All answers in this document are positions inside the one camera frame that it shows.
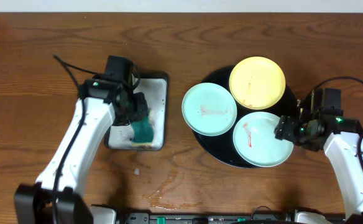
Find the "mint plate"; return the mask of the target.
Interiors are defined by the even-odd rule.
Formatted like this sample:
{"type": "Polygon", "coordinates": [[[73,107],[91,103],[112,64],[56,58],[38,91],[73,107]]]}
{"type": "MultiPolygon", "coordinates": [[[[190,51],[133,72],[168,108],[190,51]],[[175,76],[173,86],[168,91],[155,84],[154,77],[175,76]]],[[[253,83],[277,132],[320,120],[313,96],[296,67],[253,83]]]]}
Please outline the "mint plate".
{"type": "Polygon", "coordinates": [[[237,153],[258,167],[274,167],[285,162],[293,151],[293,143],[275,138],[279,121],[278,116],[262,111],[243,116],[232,134],[237,153]]]}
{"type": "Polygon", "coordinates": [[[219,136],[229,131],[237,118],[237,105],[224,87],[200,83],[184,95],[181,112],[187,125],[198,134],[219,136]]]}

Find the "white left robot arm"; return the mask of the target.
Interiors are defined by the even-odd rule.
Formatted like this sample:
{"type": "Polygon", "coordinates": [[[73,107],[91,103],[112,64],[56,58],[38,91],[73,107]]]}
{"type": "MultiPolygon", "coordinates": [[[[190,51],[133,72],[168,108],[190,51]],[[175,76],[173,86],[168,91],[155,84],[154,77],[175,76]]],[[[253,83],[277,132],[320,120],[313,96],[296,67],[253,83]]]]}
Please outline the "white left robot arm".
{"type": "Polygon", "coordinates": [[[112,126],[148,117],[145,93],[122,81],[87,79],[78,85],[73,119],[34,185],[18,186],[18,223],[116,223],[117,211],[83,200],[88,172],[112,126]]]}

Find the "yellow plate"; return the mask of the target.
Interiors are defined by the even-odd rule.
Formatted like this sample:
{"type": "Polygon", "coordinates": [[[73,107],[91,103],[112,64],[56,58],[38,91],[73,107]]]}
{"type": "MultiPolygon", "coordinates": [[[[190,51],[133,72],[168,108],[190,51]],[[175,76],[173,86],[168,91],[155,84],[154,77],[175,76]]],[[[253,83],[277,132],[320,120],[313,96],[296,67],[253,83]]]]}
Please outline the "yellow plate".
{"type": "Polygon", "coordinates": [[[229,90],[243,107],[263,110],[275,105],[286,89],[280,66],[266,57],[246,58],[232,69],[229,90]]]}

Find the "green yellow sponge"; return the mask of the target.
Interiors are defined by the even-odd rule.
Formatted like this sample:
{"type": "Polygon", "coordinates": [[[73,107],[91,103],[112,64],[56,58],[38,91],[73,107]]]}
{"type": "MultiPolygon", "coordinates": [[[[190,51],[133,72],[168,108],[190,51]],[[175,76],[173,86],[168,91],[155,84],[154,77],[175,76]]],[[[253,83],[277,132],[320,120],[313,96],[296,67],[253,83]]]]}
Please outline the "green yellow sponge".
{"type": "Polygon", "coordinates": [[[150,111],[148,116],[145,116],[140,121],[131,123],[131,127],[133,130],[133,138],[131,140],[133,146],[147,146],[152,144],[154,130],[150,124],[150,111]]]}

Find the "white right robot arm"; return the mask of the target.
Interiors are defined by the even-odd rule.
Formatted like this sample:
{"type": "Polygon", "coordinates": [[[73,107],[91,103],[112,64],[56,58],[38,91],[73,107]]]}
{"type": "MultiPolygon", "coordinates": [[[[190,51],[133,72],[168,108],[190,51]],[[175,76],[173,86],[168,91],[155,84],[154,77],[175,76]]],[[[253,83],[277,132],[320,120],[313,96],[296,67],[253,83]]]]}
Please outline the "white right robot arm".
{"type": "Polygon", "coordinates": [[[363,223],[363,130],[356,119],[322,115],[310,121],[281,116],[275,138],[310,151],[324,151],[344,202],[346,223],[363,223]]]}

